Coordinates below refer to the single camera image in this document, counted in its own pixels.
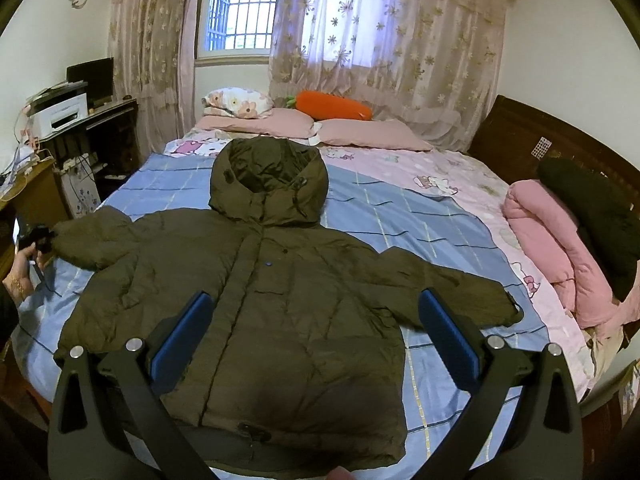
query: floral curtain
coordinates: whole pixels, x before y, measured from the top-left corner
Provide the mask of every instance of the floral curtain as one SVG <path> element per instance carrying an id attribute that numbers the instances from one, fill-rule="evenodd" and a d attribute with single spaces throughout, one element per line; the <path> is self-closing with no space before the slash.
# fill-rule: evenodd
<path id="1" fill-rule="evenodd" d="M 463 150 L 493 101 L 512 1 L 279 0 L 271 96 L 348 96 Z"/>
<path id="2" fill-rule="evenodd" d="M 138 147 L 162 152 L 194 123 L 193 0 L 113 0 L 114 93 L 138 100 Z"/>

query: printer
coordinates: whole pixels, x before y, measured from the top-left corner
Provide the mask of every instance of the printer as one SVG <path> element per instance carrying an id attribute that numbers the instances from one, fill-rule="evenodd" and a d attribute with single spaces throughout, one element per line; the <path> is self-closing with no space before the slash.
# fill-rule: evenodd
<path id="1" fill-rule="evenodd" d="M 75 122 L 88 117 L 84 81 L 63 83 L 30 99 L 31 135 L 46 140 Z"/>

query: jacket collar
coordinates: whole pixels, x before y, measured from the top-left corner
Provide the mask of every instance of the jacket collar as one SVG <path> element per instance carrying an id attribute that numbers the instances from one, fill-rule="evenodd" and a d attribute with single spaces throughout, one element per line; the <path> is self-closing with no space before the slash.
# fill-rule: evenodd
<path id="1" fill-rule="evenodd" d="M 234 139 L 213 165 L 209 206 L 263 226 L 316 224 L 328 182 L 315 148 L 273 137 Z"/>

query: monitor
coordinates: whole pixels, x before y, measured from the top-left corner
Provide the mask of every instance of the monitor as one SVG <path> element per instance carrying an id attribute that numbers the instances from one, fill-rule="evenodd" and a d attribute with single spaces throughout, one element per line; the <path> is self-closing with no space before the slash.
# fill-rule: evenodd
<path id="1" fill-rule="evenodd" d="M 113 57 L 70 66 L 66 69 L 66 80 L 69 83 L 86 81 L 89 108 L 103 105 L 113 96 Z"/>

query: sticker on headboard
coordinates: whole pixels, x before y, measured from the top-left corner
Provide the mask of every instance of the sticker on headboard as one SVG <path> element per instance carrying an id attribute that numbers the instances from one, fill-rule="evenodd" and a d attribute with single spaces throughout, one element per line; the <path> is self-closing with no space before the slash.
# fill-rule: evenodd
<path id="1" fill-rule="evenodd" d="M 536 147 L 531 152 L 537 160 L 542 159 L 545 156 L 547 150 L 551 147 L 551 141 L 549 139 L 545 139 L 545 137 L 540 137 L 540 140 L 536 144 Z"/>

